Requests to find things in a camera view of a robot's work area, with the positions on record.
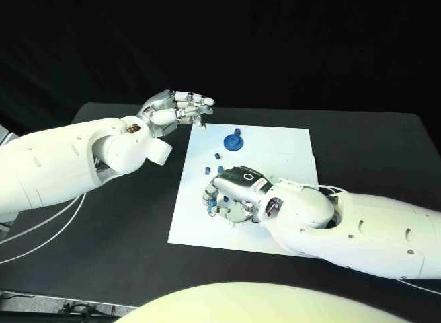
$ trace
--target table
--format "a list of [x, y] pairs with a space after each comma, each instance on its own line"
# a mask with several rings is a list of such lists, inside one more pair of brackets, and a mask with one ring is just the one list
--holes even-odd
[[[73, 122], [121, 118], [138, 105], [85, 104]], [[216, 108], [207, 122], [308, 128], [318, 181], [441, 211], [441, 159], [416, 115]], [[412, 320], [441, 318], [441, 296], [311, 258], [167, 243], [190, 126], [165, 138], [164, 166], [141, 169], [87, 194], [66, 230], [36, 252], [0, 265], [0, 290], [138, 306], [184, 288], [224, 281], [305, 287]], [[193, 203], [200, 197], [193, 196]], [[21, 212], [10, 234], [63, 207]], [[37, 246], [72, 211], [0, 248], [0, 260]], [[441, 291], [441, 281], [413, 281]]]

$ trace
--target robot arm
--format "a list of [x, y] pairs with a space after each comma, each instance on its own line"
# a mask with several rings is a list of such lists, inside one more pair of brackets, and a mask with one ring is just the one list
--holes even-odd
[[164, 91], [136, 116], [106, 118], [31, 133], [0, 148], [0, 221], [17, 211], [67, 201], [134, 172], [145, 159], [164, 165], [171, 146], [157, 137], [178, 124], [204, 127], [214, 101]]
[[[232, 207], [217, 201], [220, 195], [232, 199]], [[324, 195], [283, 179], [272, 185], [243, 166], [213, 179], [203, 203], [208, 215], [230, 222], [256, 215], [259, 225], [293, 254], [386, 278], [441, 279], [441, 212], [380, 196]]]

